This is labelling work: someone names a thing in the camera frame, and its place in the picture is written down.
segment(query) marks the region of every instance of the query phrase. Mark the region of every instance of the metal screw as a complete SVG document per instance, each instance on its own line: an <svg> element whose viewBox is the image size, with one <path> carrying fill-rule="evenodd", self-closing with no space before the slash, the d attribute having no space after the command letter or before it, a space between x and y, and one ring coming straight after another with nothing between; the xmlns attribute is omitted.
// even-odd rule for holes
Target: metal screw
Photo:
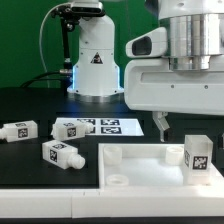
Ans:
<svg viewBox="0 0 224 224"><path fill-rule="evenodd" d="M179 3L179 4L177 4L177 6L183 7L184 6L184 3Z"/></svg>

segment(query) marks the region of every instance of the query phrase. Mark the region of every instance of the black cable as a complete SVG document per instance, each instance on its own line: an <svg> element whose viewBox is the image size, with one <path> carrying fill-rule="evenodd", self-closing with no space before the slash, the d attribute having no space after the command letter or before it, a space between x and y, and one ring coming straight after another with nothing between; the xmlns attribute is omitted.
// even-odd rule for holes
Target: black cable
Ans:
<svg viewBox="0 0 224 224"><path fill-rule="evenodd" d="M27 82L24 82L20 87L27 87L26 85L27 85L27 83L29 83L29 82L33 82L33 80L38 80L38 79L41 79L41 78L44 78L44 77L48 77L48 76L50 76L50 75L57 75L57 74L60 74L60 72L59 71L52 71L52 72L46 72L46 73L43 73L43 74L41 74L41 75L38 75L38 76L36 76L36 77L34 77L33 79L31 79L31 80L29 80L29 81L27 81Z"/></svg>
<svg viewBox="0 0 224 224"><path fill-rule="evenodd" d="M46 73L43 73L41 75L34 77L33 79L41 79L41 78L49 76L49 75L57 75L57 74L60 74L60 71L46 72Z"/></svg>
<svg viewBox="0 0 224 224"><path fill-rule="evenodd" d="M39 81L60 81L60 82L62 82L62 81L64 81L65 79L32 79L32 80L30 80L30 81L27 81L27 82L25 82L25 83L23 83L20 87L21 88L27 88L27 87L29 87L32 83L34 83L34 82L39 82Z"/></svg>

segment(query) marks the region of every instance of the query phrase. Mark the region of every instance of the sticker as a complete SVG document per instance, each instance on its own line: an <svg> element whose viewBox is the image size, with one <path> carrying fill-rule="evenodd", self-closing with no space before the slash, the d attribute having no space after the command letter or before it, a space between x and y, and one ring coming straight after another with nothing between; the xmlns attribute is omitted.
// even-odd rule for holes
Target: sticker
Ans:
<svg viewBox="0 0 224 224"><path fill-rule="evenodd" d="M120 125L119 120L102 119L101 125Z"/></svg>
<svg viewBox="0 0 224 224"><path fill-rule="evenodd" d="M69 138L76 136L76 128L68 128L67 129L67 136Z"/></svg>
<svg viewBox="0 0 224 224"><path fill-rule="evenodd" d="M189 165L190 165L190 154L188 153L188 151L185 151L184 156L185 156L185 164L189 167Z"/></svg>
<svg viewBox="0 0 224 224"><path fill-rule="evenodd" d="M92 64L103 64L101 57L99 53L97 52L96 55L94 56L93 60L91 61Z"/></svg>
<svg viewBox="0 0 224 224"><path fill-rule="evenodd" d="M63 145L63 144L57 144L57 145L53 145L52 147L54 147L55 149L63 149L63 148L66 148L67 146L66 145Z"/></svg>
<svg viewBox="0 0 224 224"><path fill-rule="evenodd" d="M18 123L18 124L15 124L17 127L24 127L24 126L26 126L26 124L25 123Z"/></svg>
<svg viewBox="0 0 224 224"><path fill-rule="evenodd" d="M50 160L54 161L57 163L58 161L58 154L57 152L50 150Z"/></svg>
<svg viewBox="0 0 224 224"><path fill-rule="evenodd" d="M101 127L101 134L122 134L120 127Z"/></svg>
<svg viewBox="0 0 224 224"><path fill-rule="evenodd" d="M74 124L72 124L72 123L65 123L64 126L71 127L71 126L74 126Z"/></svg>
<svg viewBox="0 0 224 224"><path fill-rule="evenodd" d="M206 170L208 166L207 156L195 156L193 163L193 170Z"/></svg>
<svg viewBox="0 0 224 224"><path fill-rule="evenodd" d="M77 121L80 121L82 123L92 123L93 125L96 125L96 119L77 119Z"/></svg>
<svg viewBox="0 0 224 224"><path fill-rule="evenodd" d="M18 138L26 138L26 137L28 137L28 129L27 128L18 129Z"/></svg>

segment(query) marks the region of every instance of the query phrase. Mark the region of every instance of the white plastic tray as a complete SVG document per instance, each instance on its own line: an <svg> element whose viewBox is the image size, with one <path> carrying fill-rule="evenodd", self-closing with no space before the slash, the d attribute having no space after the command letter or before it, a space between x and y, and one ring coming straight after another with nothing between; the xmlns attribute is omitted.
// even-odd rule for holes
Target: white plastic tray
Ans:
<svg viewBox="0 0 224 224"><path fill-rule="evenodd" d="M165 164L165 144L121 144L122 163L104 164L99 145L100 190L74 195L73 217L177 217L223 216L224 180L211 167L211 185L183 184L181 166ZM128 186L107 185L109 175L125 175Z"/></svg>

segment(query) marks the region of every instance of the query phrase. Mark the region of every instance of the wire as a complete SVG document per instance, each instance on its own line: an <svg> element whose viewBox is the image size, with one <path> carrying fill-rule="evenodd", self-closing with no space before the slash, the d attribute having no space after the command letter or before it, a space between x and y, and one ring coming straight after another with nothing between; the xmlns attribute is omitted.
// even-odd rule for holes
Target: wire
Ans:
<svg viewBox="0 0 224 224"><path fill-rule="evenodd" d="M43 21L42 21L42 24L41 24L41 27L40 27L40 33L39 33L39 51L40 51L40 58L41 58L41 62L42 62L42 65L43 65L43 68L44 68L44 71L47 72L47 66L46 66L46 63L45 63L45 60L44 60L44 56L43 56L43 49L42 49L42 38L43 38L43 29L44 29L44 25L47 21L47 18L48 16L51 14L51 12L55 9L57 9L58 7L60 6L70 6L71 3L63 3L63 4L59 4L59 5L56 5L55 7L53 7L51 10L48 11L48 13L45 15Z"/></svg>
<svg viewBox="0 0 224 224"><path fill-rule="evenodd" d="M65 81L66 79L32 79L30 81L27 81L25 83L23 83L20 87L21 88L27 88L29 87L32 83L34 82L41 82L41 81Z"/></svg>
<svg viewBox="0 0 224 224"><path fill-rule="evenodd" d="M38 80L38 79L39 80L46 80L46 79L41 79L41 78L48 77L49 75L57 75L57 74L60 74L60 72L59 71L46 72L44 74L38 75L38 76L34 77L33 79L23 83L20 87L24 87L24 85L26 87L26 84L30 83L30 82L32 83L33 80Z"/></svg>

